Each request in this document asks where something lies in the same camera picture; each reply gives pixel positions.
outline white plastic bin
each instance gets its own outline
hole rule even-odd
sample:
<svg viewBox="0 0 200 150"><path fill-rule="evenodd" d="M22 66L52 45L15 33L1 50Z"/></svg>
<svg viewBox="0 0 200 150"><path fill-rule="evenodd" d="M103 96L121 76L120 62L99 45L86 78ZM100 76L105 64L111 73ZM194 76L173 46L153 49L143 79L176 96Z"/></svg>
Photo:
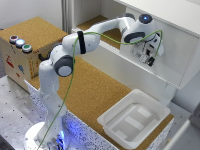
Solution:
<svg viewBox="0 0 200 150"><path fill-rule="evenodd" d="M169 113L169 108L136 89L97 120L122 147L136 149Z"/></svg>

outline empty plastic tray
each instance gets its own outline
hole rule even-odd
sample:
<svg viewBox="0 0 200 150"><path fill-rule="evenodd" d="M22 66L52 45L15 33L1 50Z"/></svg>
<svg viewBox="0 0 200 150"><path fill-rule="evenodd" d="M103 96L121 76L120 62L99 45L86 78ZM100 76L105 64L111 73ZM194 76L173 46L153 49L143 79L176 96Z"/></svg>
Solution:
<svg viewBox="0 0 200 150"><path fill-rule="evenodd" d="M169 113L169 108L136 89L97 120L105 133L118 144L126 149L135 149Z"/></svg>

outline brown box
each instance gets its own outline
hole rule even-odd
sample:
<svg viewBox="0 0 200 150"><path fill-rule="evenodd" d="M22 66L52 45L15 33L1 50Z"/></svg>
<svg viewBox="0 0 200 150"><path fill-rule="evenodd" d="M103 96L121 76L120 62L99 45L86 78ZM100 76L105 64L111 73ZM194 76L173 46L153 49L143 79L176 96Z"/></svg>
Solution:
<svg viewBox="0 0 200 150"><path fill-rule="evenodd" d="M9 38L17 35L32 46L33 51L25 54ZM46 57L55 43L61 42L67 33L36 17L0 31L0 50L6 74L27 90L27 81L38 75L40 60L38 54Z"/></svg>

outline white wall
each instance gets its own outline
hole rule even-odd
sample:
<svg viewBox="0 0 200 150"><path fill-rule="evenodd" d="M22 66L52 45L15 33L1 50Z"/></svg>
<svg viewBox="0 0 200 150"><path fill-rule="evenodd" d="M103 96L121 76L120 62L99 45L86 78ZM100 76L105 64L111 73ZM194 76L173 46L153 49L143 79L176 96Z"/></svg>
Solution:
<svg viewBox="0 0 200 150"><path fill-rule="evenodd" d="M177 93L173 102L192 112L200 102L200 71Z"/></svg>
<svg viewBox="0 0 200 150"><path fill-rule="evenodd" d="M62 29L61 0L0 0L0 28L39 16Z"/></svg>

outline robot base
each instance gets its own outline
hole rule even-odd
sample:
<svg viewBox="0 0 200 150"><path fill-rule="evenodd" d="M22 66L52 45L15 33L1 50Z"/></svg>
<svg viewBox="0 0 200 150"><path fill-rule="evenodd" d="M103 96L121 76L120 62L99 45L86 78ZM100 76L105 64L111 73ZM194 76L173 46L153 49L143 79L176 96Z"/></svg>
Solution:
<svg viewBox="0 0 200 150"><path fill-rule="evenodd" d="M39 143L35 140L35 137L37 136L38 132L44 125L44 122L40 122L38 124L35 124L32 126L25 134L24 137L24 149L25 150L37 150ZM48 150L48 148L45 148L44 146L41 146L38 150Z"/></svg>

